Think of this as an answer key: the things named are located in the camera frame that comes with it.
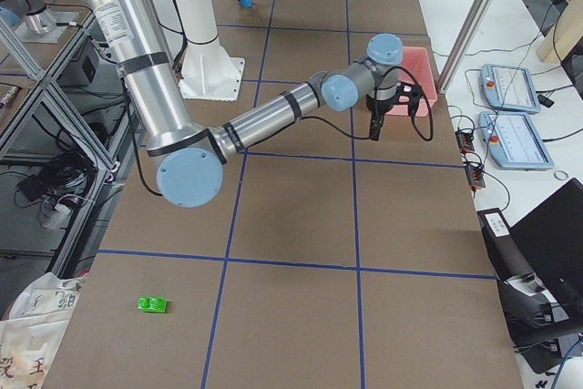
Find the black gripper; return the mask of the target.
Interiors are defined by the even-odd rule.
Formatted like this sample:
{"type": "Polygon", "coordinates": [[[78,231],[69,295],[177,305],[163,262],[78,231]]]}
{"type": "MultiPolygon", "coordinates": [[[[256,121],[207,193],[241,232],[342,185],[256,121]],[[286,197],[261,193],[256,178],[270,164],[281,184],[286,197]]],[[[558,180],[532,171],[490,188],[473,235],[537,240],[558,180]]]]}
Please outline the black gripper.
{"type": "Polygon", "coordinates": [[[384,114],[389,112],[397,103],[396,97],[381,99],[373,95],[366,96],[366,107],[371,112],[369,139],[378,140],[384,126],[384,114]]]}

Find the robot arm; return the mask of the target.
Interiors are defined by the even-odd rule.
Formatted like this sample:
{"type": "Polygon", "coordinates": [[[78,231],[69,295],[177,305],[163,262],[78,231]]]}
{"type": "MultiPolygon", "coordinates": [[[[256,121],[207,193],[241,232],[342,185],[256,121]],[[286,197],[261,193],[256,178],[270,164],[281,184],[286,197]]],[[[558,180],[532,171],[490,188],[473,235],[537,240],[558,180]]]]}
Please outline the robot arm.
{"type": "Polygon", "coordinates": [[[229,56],[220,43],[211,0],[176,0],[188,41],[180,75],[173,71],[152,0],[81,1],[94,12],[148,132],[159,191],[183,208],[201,206],[219,193],[231,156],[318,107],[343,111],[382,87],[395,87],[403,60],[399,37],[376,35],[365,55],[344,70],[318,73],[218,128],[206,128],[190,118],[187,100],[235,99],[244,68],[243,60],[229,56]]]}

